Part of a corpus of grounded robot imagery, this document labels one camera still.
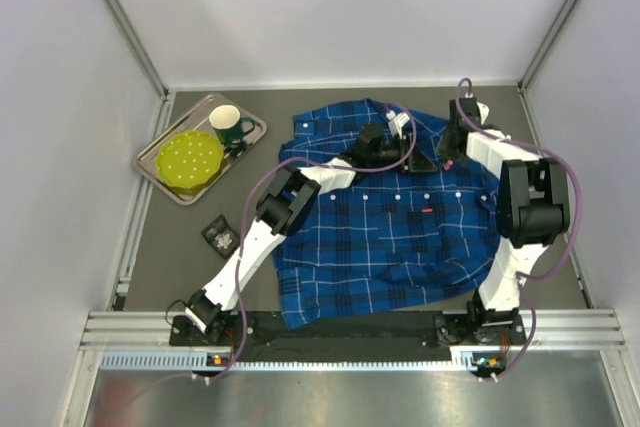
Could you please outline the silver maple leaf brooch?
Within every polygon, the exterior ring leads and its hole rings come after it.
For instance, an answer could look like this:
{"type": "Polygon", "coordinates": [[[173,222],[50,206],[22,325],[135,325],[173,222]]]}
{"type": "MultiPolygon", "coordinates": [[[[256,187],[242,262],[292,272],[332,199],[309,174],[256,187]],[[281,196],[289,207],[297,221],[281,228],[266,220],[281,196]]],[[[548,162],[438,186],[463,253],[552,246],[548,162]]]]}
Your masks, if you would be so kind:
{"type": "Polygon", "coordinates": [[[234,237],[229,233],[218,235],[215,238],[215,247],[220,251],[228,251],[234,244],[234,237]]]}

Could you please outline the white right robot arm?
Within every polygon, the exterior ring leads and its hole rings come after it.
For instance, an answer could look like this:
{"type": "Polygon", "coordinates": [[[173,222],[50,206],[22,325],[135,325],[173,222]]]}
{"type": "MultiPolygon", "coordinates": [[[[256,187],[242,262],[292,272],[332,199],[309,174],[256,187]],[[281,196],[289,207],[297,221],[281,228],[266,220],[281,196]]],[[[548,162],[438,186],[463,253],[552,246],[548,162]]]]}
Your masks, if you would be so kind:
{"type": "Polygon", "coordinates": [[[478,338],[514,328],[521,288],[538,259],[570,226],[562,165],[486,125],[488,113],[473,96],[451,100],[449,122],[437,148],[445,160],[473,161],[498,179],[499,245],[488,276],[467,303],[470,333],[478,338]]]}

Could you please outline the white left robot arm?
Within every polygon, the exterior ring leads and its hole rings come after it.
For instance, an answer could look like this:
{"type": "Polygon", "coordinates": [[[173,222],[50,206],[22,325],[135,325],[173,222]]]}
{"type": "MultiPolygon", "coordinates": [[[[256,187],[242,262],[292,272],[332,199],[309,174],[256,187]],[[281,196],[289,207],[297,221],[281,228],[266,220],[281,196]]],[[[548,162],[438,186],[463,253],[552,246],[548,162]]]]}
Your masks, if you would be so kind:
{"type": "Polygon", "coordinates": [[[436,164],[417,146],[415,133],[403,134],[397,128],[392,133],[387,141],[382,125],[367,123],[344,152],[326,163],[312,167],[296,167],[292,163],[279,166],[256,201],[255,216],[240,237],[238,247],[220,272],[187,301],[185,315],[194,327],[210,339],[217,339],[245,285],[265,258],[303,227],[320,195],[346,189],[368,173],[437,171],[436,164]]]}

